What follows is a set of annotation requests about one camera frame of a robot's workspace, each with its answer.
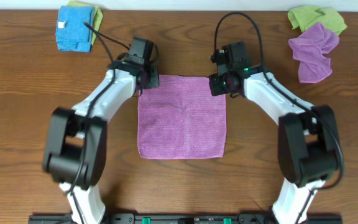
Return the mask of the purple cloth with label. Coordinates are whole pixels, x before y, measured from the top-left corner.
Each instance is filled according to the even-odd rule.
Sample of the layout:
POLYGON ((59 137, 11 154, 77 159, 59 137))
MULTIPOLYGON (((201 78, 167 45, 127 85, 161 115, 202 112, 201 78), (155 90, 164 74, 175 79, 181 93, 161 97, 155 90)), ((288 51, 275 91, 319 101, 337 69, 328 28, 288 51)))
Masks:
POLYGON ((161 75, 138 100, 137 145, 144 159, 222 157, 226 97, 213 96, 206 77, 161 75))

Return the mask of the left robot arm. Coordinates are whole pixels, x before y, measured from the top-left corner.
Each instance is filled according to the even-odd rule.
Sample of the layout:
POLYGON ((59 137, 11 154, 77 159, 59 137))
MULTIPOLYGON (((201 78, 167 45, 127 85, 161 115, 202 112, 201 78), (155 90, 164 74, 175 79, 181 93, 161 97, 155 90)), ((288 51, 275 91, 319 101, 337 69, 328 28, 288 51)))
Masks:
POLYGON ((158 47, 135 37, 128 52, 108 66, 102 82, 71 109, 51 116, 42 169, 67 196, 70 223, 101 223, 106 207, 98 182, 106 163, 108 124, 135 93, 159 86, 158 47))

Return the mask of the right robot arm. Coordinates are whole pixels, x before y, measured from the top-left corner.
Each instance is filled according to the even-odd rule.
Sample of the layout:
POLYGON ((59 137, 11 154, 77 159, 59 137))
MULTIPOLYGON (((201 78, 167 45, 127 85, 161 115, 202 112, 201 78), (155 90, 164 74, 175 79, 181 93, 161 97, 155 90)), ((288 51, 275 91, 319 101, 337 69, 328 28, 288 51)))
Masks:
POLYGON ((273 73, 253 65, 243 42, 214 50, 217 72, 209 76, 214 96, 241 95, 263 109, 278 126, 278 163, 284 176, 270 214, 257 223, 342 223, 339 215, 308 215, 318 191, 343 171, 335 115, 314 106, 281 85, 273 73))

